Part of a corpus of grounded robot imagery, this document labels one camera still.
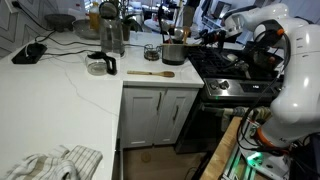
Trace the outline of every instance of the green light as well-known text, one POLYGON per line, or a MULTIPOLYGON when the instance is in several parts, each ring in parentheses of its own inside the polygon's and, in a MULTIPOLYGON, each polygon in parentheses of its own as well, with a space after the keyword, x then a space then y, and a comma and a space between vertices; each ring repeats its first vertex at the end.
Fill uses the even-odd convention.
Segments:
POLYGON ((259 152, 256 152, 256 153, 252 154, 251 156, 247 157, 247 160, 252 161, 254 158, 259 157, 259 156, 262 156, 262 154, 259 152))

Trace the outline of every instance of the bottle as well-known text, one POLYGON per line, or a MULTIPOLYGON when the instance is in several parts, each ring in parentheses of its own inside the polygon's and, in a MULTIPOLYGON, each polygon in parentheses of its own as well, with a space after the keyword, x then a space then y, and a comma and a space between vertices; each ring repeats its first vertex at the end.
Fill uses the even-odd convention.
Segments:
POLYGON ((90 29, 99 30, 99 3, 93 2, 89 9, 90 29))

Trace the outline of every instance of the stove knob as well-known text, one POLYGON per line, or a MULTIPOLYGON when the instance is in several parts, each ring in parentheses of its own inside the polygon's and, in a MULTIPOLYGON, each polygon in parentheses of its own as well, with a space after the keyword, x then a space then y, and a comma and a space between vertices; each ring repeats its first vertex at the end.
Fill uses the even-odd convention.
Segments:
POLYGON ((222 83, 219 84, 219 87, 223 90, 226 90, 229 88, 229 83, 228 81, 223 81, 222 83))
POLYGON ((217 81, 217 80, 214 80, 212 83, 210 83, 210 87, 211 87, 211 89, 213 89, 213 90, 219 89, 219 83, 218 83, 218 81, 217 81))

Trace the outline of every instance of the saucepan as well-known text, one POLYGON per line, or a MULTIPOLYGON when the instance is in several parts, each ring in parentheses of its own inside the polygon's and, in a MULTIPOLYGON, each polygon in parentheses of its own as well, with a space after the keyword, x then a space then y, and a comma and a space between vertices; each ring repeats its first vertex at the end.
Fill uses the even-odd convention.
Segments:
POLYGON ((243 54, 254 64, 267 71, 273 71, 282 61, 280 56, 268 52, 267 47, 256 47, 254 42, 248 41, 243 54))

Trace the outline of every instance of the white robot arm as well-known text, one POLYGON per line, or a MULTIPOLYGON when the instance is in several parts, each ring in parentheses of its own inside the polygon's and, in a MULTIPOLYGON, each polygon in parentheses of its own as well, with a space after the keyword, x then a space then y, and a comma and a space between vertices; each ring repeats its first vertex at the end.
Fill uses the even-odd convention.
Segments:
MULTIPOLYGON (((280 3, 237 12, 225 19, 226 37, 241 33, 243 27, 253 31, 255 38, 267 29, 281 27, 290 40, 290 63, 284 71, 282 90, 271 103, 272 118, 257 129, 254 138, 249 137, 249 140, 240 142, 242 147, 245 147, 241 152, 247 158, 248 164, 273 179, 286 179, 290 163, 286 162, 284 157, 265 153, 265 164, 273 164, 277 168, 268 169, 263 164, 256 166, 249 162, 252 158, 248 158, 255 153, 248 149, 257 148, 252 144, 263 144, 263 147, 275 149, 286 148, 293 141, 320 131, 320 26, 291 18, 288 13, 288 7, 280 3), (272 24, 264 23, 268 20, 276 22, 276 26, 271 27, 272 24)), ((282 37, 273 46, 284 48, 284 42, 282 37)))

